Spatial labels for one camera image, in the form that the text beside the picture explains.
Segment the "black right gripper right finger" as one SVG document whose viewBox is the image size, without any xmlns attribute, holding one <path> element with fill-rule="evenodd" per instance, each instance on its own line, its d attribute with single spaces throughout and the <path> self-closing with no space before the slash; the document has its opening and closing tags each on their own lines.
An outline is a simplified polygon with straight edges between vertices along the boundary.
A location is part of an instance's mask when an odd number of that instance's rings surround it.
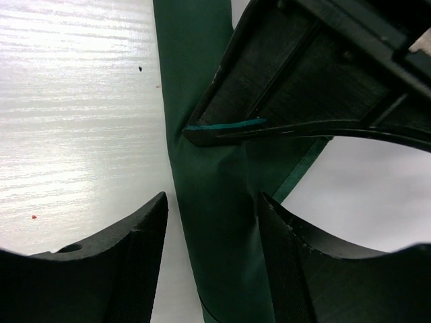
<svg viewBox="0 0 431 323">
<path fill-rule="evenodd" d="M 267 194 L 259 231 L 277 322 L 429 322 L 430 245 L 380 252 L 295 216 Z"/>
</svg>

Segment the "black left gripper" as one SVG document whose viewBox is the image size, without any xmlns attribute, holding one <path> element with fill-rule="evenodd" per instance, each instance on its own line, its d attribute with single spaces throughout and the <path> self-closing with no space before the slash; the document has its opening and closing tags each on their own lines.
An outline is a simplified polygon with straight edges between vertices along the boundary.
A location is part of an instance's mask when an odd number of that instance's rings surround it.
<svg viewBox="0 0 431 323">
<path fill-rule="evenodd" d="M 430 149 L 429 1 L 277 1 L 275 78 L 255 130 L 218 139 L 351 136 Z"/>
</svg>

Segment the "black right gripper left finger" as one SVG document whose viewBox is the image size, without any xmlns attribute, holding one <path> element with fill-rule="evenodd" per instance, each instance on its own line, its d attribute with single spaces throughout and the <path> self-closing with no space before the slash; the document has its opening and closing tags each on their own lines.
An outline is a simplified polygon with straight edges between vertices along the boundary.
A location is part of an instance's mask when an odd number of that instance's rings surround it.
<svg viewBox="0 0 431 323">
<path fill-rule="evenodd" d="M 161 192 L 136 212 L 61 248 L 1 251 L 2 322 L 149 322 L 166 226 Z"/>
</svg>

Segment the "green cloth napkin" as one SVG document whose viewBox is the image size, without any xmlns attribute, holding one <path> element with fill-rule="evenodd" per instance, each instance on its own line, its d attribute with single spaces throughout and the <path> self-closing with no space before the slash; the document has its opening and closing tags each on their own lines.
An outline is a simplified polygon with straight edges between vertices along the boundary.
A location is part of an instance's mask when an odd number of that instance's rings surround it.
<svg viewBox="0 0 431 323">
<path fill-rule="evenodd" d="M 255 199 L 283 201 L 325 138 L 197 147 L 183 129 L 232 35 L 229 1 L 154 1 L 166 138 L 181 221 L 206 322 L 273 322 Z"/>
</svg>

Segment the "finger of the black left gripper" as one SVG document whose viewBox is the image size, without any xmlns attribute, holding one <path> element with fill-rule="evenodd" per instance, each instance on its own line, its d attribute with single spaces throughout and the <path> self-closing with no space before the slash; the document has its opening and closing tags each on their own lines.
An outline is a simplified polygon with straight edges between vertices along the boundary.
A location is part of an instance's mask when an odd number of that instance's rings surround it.
<svg viewBox="0 0 431 323">
<path fill-rule="evenodd" d="M 250 1 L 243 11 L 208 89 L 183 129 L 198 147 L 237 145 L 226 132 L 255 130 L 249 116 L 306 31 L 321 19 L 310 6 L 322 1 Z"/>
</svg>

